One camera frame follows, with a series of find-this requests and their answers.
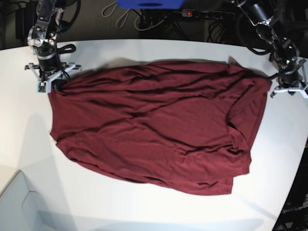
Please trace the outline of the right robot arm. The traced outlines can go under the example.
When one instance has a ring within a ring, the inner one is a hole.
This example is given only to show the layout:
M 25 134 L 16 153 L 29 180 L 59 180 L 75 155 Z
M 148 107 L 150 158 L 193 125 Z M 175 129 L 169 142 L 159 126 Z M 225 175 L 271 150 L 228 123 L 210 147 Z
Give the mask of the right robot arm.
M 80 0 L 40 0 L 36 9 L 37 20 L 31 27 L 27 44 L 36 55 L 38 64 L 29 63 L 30 70 L 37 79 L 38 93 L 50 93 L 70 80 L 69 72 L 81 70 L 75 63 L 61 62 L 62 54 L 76 51 L 74 44 L 58 47 L 58 37 L 68 31 L 76 21 L 81 9 Z

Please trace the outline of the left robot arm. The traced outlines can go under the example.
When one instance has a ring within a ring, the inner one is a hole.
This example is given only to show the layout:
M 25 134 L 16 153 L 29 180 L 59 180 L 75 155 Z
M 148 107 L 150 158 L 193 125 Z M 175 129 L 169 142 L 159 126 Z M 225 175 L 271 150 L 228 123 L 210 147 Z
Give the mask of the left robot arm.
M 274 7 L 271 0 L 234 0 L 232 3 L 241 10 L 235 26 L 240 42 L 256 55 L 269 54 L 269 61 L 278 66 L 276 74 L 266 77 L 266 80 L 276 80 L 278 84 L 270 96 L 285 92 L 294 95 L 298 92 L 307 99 L 306 59 L 299 60 L 299 50 L 280 22 L 278 8 Z M 247 19 L 255 27 L 258 37 L 268 45 L 267 49 L 257 51 L 248 45 L 241 35 L 240 24 L 243 19 Z

